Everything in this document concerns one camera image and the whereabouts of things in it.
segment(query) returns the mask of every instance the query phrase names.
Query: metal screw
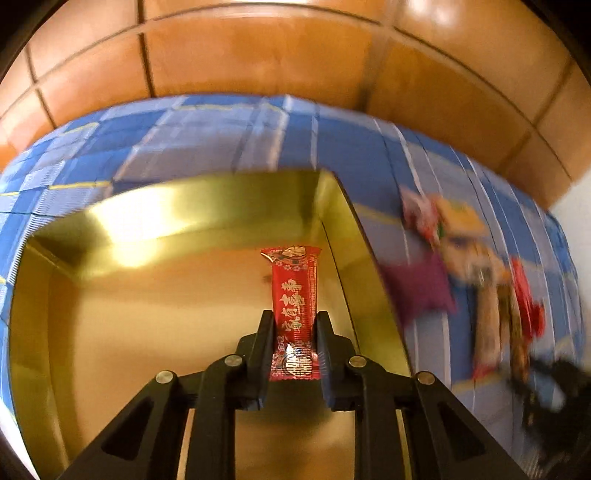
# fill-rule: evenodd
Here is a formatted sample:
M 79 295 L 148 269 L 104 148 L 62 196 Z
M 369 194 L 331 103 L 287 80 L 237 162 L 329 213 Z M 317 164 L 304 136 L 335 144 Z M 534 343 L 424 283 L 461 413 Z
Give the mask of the metal screw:
M 242 365 L 242 357 L 240 355 L 228 355 L 223 362 L 229 367 L 239 367 Z
M 162 370 L 158 375 L 156 375 L 156 382 L 158 383 L 170 383 L 170 381 L 174 378 L 174 374 L 168 370 Z
M 363 368 L 368 364 L 368 361 L 361 355 L 354 355 L 349 358 L 349 365 L 355 368 Z
M 435 383 L 435 375 L 431 372 L 419 372 L 417 380 L 423 385 L 433 385 Z

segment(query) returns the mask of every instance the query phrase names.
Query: reflective gold surface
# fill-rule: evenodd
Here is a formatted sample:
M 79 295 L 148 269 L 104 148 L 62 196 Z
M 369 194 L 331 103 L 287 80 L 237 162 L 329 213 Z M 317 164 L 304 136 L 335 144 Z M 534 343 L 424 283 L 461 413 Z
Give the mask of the reflective gold surface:
M 408 375 L 371 250 L 330 173 L 175 181 L 37 231 L 17 276 L 9 354 L 41 478 L 55 478 L 159 370 L 202 370 L 253 332 L 271 307 L 259 249 L 287 243 L 323 248 L 318 308 L 335 331 Z M 352 478 L 353 434 L 352 414 L 331 413 L 318 383 L 275 383 L 264 410 L 237 416 L 237 478 Z

